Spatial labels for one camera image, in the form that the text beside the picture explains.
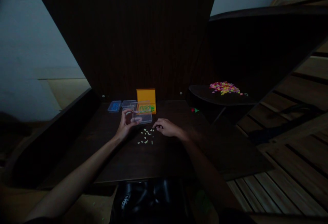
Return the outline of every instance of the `finger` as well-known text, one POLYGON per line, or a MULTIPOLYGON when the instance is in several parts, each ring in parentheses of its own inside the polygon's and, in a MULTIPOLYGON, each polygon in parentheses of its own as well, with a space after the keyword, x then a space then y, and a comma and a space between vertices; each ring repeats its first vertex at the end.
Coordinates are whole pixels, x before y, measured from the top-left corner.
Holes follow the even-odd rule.
POLYGON ((131 122, 137 122, 137 121, 142 121, 142 117, 134 117, 131 119, 131 122))
POLYGON ((131 123, 130 123, 129 125, 127 125, 126 127, 127 127, 128 129, 130 129, 130 128, 134 127, 134 126, 137 126, 139 123, 140 123, 140 121, 137 121, 137 122, 131 122, 131 123))
POLYGON ((153 128, 159 125, 163 125, 163 121, 157 121, 154 123, 153 128))
POLYGON ((125 117, 126 113, 131 112, 131 111, 133 111, 133 110, 126 109, 126 110, 122 111, 122 118, 125 117))
POLYGON ((156 129, 157 129, 158 132, 163 133, 163 130, 164 130, 163 128, 157 127, 156 129))

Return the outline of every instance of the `clear plastic box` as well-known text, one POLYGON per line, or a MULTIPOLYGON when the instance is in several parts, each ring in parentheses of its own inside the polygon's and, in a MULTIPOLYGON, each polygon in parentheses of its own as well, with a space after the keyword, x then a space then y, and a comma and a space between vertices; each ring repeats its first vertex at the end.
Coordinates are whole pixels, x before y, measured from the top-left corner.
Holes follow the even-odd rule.
POLYGON ((139 124, 151 123, 153 121, 150 101, 131 102, 131 109, 133 110, 132 118, 140 121, 139 124))
POLYGON ((117 113, 120 111, 122 101, 120 100, 115 100, 112 101, 107 109, 108 112, 110 113, 117 113))
POLYGON ((135 103, 137 102, 136 100, 124 100, 122 102, 122 108, 126 108, 126 107, 132 107, 131 103, 135 103))

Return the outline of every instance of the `orange box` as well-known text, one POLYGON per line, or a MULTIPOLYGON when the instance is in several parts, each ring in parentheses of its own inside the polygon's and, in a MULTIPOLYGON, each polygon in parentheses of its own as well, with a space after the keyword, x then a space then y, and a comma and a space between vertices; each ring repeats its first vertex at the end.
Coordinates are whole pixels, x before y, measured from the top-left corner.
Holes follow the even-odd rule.
POLYGON ((149 89, 137 89, 137 100, 150 101, 151 114, 156 114, 156 93, 154 88, 149 89))

